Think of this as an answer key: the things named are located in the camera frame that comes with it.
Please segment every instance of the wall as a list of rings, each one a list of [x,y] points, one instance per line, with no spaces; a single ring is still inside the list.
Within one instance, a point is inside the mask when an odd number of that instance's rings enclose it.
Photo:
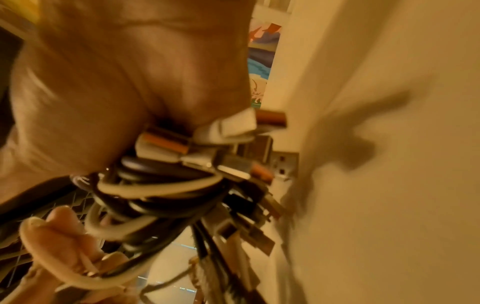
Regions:
[[[290,264],[256,262],[272,302],[480,302],[479,16],[297,0],[262,104],[289,114],[275,148],[301,150]]]

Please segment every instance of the painting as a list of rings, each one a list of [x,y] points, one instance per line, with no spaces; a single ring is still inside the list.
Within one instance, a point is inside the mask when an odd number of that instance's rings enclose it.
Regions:
[[[251,106],[260,108],[274,62],[282,27],[252,19],[248,43]]]

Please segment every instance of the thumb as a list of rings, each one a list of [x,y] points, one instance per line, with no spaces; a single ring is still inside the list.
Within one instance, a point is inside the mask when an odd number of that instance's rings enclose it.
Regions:
[[[6,144],[0,148],[0,204],[53,178],[23,163],[18,147],[17,129],[13,127]]]

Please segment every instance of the hand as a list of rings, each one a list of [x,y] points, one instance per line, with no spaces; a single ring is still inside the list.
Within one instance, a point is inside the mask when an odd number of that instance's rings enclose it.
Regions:
[[[85,234],[84,227],[78,221],[76,214],[67,206],[54,209],[46,222],[47,226],[37,227],[31,232],[31,241],[37,243],[36,246],[48,251],[50,255],[56,257],[67,267],[78,273],[85,272],[80,259],[80,252],[97,266],[100,273],[113,270],[128,260],[125,255],[119,252],[105,256],[99,249],[97,240]],[[31,272],[36,272],[39,267],[41,268],[38,262],[34,260]],[[43,273],[41,279],[36,280],[36,288],[33,290],[43,290],[42,293],[39,292],[39,295],[43,294],[45,298],[51,297],[51,294],[60,283],[53,275]],[[19,288],[25,285],[29,285],[29,283],[22,282]],[[125,287],[127,287],[126,292],[116,291],[112,293],[111,290],[92,291],[82,300],[82,303],[137,303],[136,280],[128,282]],[[50,289],[50,293],[45,292],[45,289]]]
[[[250,104],[254,0],[43,0],[11,78],[0,202],[103,170],[145,123],[187,130]]]

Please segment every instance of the beige wall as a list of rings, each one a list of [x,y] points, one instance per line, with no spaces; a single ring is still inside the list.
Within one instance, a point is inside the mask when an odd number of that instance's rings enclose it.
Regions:
[[[302,149],[267,298],[480,302],[478,0],[297,0],[262,106]]]

